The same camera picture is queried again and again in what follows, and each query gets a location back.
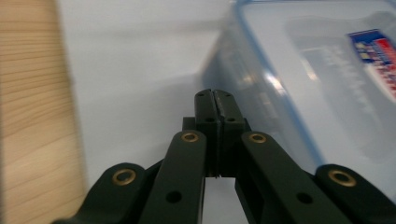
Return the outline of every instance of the brass insert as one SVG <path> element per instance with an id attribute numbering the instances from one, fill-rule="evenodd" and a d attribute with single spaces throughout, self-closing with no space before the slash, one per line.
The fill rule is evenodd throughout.
<path id="1" fill-rule="evenodd" d="M 195 133 L 183 133 L 183 135 L 181 135 L 181 139 L 183 139 L 185 142 L 196 142 L 198 141 L 199 137 Z"/>
<path id="2" fill-rule="evenodd" d="M 330 170 L 329 178 L 335 183 L 342 185 L 344 187 L 351 188 L 356 186 L 356 179 L 352 175 L 344 171 Z"/>
<path id="3" fill-rule="evenodd" d="M 255 143 L 264 143 L 267 140 L 265 136 L 260 133 L 253 133 L 248 138 Z"/>
<path id="4" fill-rule="evenodd" d="M 125 186 L 134 181 L 136 178 L 136 172 L 130 169 L 122 169 L 118 170 L 113 175 L 113 183 L 118 186 Z"/>

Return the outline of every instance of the plastic container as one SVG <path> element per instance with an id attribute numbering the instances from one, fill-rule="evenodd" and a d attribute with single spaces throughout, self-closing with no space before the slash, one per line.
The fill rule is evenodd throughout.
<path id="1" fill-rule="evenodd" d="M 205 85 L 232 92 L 306 171 L 344 165 L 396 203 L 395 6 L 237 2 Z"/>

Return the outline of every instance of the wooden surface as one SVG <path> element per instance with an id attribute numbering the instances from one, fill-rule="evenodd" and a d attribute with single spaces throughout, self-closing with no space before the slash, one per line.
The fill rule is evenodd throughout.
<path id="1" fill-rule="evenodd" d="M 54 1 L 0 0 L 1 223 L 50 223 L 85 194 L 59 29 Z"/>

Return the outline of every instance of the printed label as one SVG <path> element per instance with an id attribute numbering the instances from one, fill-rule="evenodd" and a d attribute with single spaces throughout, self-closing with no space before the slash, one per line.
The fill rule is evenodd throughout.
<path id="1" fill-rule="evenodd" d="M 348 35 L 377 87 L 396 103 L 396 48 L 379 30 Z"/>

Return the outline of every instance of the wooden table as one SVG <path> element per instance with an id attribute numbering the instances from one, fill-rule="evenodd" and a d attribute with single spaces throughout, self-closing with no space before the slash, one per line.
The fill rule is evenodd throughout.
<path id="1" fill-rule="evenodd" d="M 0 0 L 2 219 L 51 223 L 85 195 L 56 4 Z"/>

